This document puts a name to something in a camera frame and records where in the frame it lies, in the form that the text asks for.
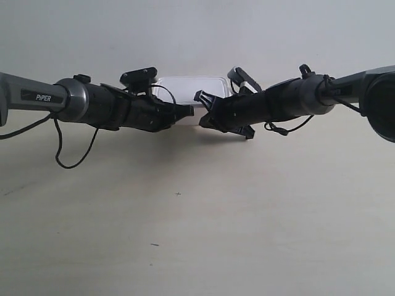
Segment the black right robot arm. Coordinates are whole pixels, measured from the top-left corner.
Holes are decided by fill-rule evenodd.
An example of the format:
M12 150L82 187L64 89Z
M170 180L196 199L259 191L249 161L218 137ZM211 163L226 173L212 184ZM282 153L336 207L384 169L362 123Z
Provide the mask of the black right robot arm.
M339 78L315 73L306 64L299 70L297 78L260 89L249 75L233 69L228 77L238 85L238 92L228 97L203 90L195 94L194 100L207 110L199 126L252 139L252 126L262 123L266 130L287 136L290 131L279 127L279 122L311 120L341 104L366 118L381 138L394 142L394 66Z

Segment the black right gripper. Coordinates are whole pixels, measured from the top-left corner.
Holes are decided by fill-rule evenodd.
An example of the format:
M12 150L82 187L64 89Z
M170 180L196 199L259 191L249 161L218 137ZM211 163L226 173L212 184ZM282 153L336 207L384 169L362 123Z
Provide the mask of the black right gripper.
M222 133L235 133L245 139L253 139L253 124L271 119L272 111L264 92L255 94L219 97L203 90L195 93L193 101L207 111L215 110L216 121L207 113L199 120L199 126Z

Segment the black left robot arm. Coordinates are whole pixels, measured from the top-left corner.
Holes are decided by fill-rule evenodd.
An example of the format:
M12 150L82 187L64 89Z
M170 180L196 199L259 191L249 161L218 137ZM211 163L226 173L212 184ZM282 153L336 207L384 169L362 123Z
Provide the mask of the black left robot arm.
M8 111L51 112L62 122L84 123L117 131L121 127L156 133L194 115L192 105L165 102L151 88L157 69L143 68L121 75L123 88L92 84L88 75L78 74L47 84L7 73L1 74L1 125Z

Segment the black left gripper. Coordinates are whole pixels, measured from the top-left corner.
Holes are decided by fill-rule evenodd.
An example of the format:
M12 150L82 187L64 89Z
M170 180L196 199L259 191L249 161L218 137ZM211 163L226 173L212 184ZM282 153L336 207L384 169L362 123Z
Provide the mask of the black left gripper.
M140 92L108 84L103 87L115 98L109 119L99 125L103 130L118 131L126 127L157 133L171 128L173 123L194 117L192 105L164 102L155 96L152 89L158 88L158 84L150 84Z

